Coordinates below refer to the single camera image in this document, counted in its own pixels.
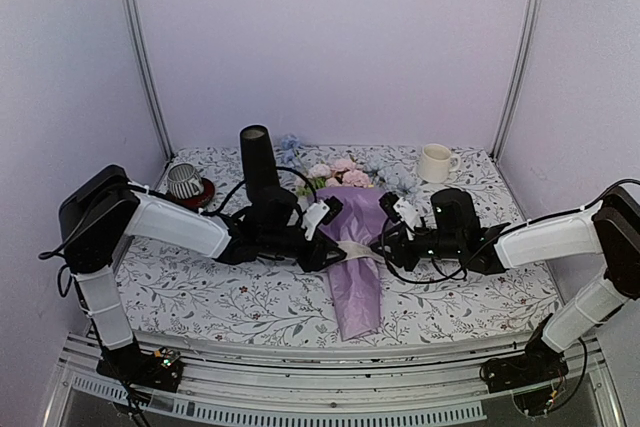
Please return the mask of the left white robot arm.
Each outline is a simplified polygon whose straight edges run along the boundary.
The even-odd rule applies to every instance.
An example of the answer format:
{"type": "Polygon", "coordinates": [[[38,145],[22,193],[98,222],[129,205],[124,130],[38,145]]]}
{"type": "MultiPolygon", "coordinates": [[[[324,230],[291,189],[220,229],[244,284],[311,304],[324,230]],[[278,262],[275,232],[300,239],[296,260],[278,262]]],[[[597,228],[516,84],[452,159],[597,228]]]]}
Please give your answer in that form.
{"type": "Polygon", "coordinates": [[[220,209],[196,213],[166,195],[130,182],[110,165],[69,197],[59,209],[62,241],[39,254],[59,257],[85,302],[111,366],[128,381],[148,373],[148,359],[132,345],[135,337],[111,267],[121,238],[140,236],[178,246],[227,265],[267,255],[291,258],[305,272],[318,272],[345,259],[321,226],[342,210],[331,197],[302,209],[295,194],[281,187],[278,167],[245,169],[241,186],[249,200],[236,214],[220,209]]]}

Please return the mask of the cream ribbon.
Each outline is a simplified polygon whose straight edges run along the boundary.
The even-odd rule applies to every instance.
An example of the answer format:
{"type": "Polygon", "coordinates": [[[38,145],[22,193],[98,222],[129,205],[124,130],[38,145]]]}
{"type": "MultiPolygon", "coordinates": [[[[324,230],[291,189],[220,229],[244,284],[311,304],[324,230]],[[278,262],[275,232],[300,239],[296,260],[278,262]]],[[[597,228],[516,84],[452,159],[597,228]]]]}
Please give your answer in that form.
{"type": "Polygon", "coordinates": [[[375,253],[369,246],[354,242],[354,241],[339,241],[337,243],[339,249],[344,252],[345,261],[370,258],[376,262],[383,262],[384,259],[381,255],[375,253]]]}

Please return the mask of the purple flower bouquet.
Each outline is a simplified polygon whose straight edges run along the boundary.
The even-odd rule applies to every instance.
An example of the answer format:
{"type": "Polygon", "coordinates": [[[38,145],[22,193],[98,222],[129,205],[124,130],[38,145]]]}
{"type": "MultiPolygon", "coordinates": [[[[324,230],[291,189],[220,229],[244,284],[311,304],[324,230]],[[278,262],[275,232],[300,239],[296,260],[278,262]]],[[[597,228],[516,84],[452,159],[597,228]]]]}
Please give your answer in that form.
{"type": "MultiPolygon", "coordinates": [[[[314,165],[303,164],[301,146],[292,135],[280,141],[280,160],[309,179],[317,196],[335,196],[343,203],[341,213],[324,232],[333,240],[354,241],[366,246],[380,234],[387,215],[379,199],[387,192],[411,195],[416,180],[407,167],[376,155],[358,163],[349,155],[314,165]]],[[[381,323],[381,283],[378,265],[370,258],[353,259],[328,269],[328,281],[339,333],[343,341],[375,332],[381,323]]]]}

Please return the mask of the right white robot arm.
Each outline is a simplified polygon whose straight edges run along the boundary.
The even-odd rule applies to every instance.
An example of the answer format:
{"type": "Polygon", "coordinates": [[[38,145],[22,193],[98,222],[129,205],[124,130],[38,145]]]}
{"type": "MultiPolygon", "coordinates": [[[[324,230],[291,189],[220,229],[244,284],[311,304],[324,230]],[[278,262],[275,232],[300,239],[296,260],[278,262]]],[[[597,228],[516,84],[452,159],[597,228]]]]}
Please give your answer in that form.
{"type": "Polygon", "coordinates": [[[386,193],[379,200],[386,219],[371,248],[394,276],[413,271],[424,258],[455,260],[461,271],[497,275],[546,260],[602,256],[603,270],[541,322],[512,361],[524,382],[537,383],[584,333],[639,297],[639,205],[623,185],[618,181],[572,210],[491,227],[481,225],[471,195],[461,189],[432,195],[433,228],[406,199],[386,193]]]}

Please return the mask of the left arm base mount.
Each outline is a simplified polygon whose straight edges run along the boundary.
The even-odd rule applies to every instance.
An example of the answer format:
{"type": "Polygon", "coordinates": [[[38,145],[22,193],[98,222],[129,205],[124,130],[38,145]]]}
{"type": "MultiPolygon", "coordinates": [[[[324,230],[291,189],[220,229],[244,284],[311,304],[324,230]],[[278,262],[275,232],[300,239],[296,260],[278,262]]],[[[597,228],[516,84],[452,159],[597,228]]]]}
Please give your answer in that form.
{"type": "Polygon", "coordinates": [[[180,358],[173,359],[172,353],[166,353],[166,349],[159,355],[144,353],[137,344],[115,350],[104,348],[96,372],[127,385],[176,393],[184,363],[180,358]]]}

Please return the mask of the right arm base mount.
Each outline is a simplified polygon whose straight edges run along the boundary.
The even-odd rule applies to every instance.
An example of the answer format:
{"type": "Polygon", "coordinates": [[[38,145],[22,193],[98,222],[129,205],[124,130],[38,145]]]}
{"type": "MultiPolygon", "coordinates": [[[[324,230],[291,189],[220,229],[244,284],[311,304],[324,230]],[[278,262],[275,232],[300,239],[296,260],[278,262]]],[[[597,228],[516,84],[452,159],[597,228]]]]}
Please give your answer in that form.
{"type": "Polygon", "coordinates": [[[533,418],[550,413],[568,372],[562,356],[545,361],[522,353],[487,360],[479,377],[490,393],[511,391],[516,409],[533,418]]]}

